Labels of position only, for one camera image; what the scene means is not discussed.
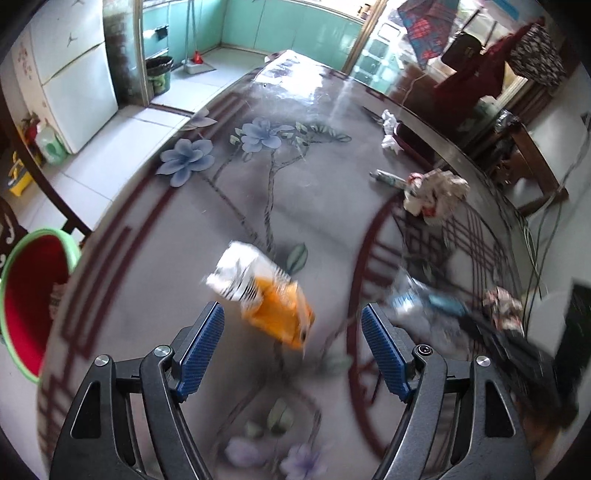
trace refrigerator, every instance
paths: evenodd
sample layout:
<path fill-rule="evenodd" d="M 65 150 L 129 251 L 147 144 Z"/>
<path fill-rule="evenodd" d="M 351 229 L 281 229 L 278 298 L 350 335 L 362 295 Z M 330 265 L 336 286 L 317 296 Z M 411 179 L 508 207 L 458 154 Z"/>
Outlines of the refrigerator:
<path fill-rule="evenodd" d="M 11 50 L 29 112 L 55 130 L 70 153 L 117 111 L 103 32 L 102 0 L 48 0 Z"/>

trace dustpan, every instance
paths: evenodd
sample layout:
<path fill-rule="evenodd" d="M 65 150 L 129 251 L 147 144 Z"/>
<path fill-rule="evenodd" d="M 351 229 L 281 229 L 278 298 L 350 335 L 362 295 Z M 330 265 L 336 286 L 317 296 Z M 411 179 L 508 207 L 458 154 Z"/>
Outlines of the dustpan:
<path fill-rule="evenodd" d="M 199 56 L 199 52 L 197 51 L 197 27 L 195 25 L 195 1 L 189 0 L 187 2 L 187 29 L 185 35 L 185 58 L 183 60 L 183 69 L 189 75 L 195 75 L 197 73 L 205 73 L 211 72 L 215 70 L 210 64 L 205 63 L 203 60 L 201 63 L 196 63 L 193 61 L 192 57 L 189 55 L 189 18 L 192 20 L 193 23 L 193 50 L 195 52 L 195 56 Z"/>

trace plastic bottle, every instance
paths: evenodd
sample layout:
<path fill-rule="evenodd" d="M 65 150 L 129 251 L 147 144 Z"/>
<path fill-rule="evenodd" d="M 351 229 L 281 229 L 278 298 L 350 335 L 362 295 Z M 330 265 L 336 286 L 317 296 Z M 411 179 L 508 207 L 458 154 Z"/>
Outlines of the plastic bottle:
<path fill-rule="evenodd" d="M 52 165 L 60 164 L 68 156 L 64 145 L 57 138 L 56 131 L 45 122 L 40 122 L 37 125 L 35 143 L 39 147 L 41 154 Z"/>

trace orange snack bag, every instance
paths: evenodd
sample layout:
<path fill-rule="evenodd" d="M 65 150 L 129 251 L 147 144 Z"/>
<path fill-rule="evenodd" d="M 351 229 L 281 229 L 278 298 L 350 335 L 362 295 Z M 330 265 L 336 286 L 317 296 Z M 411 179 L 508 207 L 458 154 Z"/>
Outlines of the orange snack bag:
<path fill-rule="evenodd" d="M 314 323 L 314 312 L 297 282 L 275 282 L 255 277 L 262 303 L 243 313 L 252 326 L 293 349 L 302 350 Z"/>

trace plastic bag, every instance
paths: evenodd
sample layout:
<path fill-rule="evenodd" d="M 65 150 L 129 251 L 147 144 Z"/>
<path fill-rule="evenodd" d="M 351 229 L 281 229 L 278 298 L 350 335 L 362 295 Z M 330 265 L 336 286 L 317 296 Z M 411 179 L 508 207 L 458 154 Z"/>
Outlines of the plastic bag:
<path fill-rule="evenodd" d="M 294 349 L 303 349 L 314 312 L 297 282 L 258 248 L 231 242 L 206 283 L 240 302 L 242 318 Z"/>
<path fill-rule="evenodd" d="M 414 343 L 430 345 L 446 358 L 469 358 L 470 339 L 457 321 L 467 312 L 460 300 L 415 280 L 401 268 L 385 304 L 383 310 L 392 325 L 406 330 Z"/>

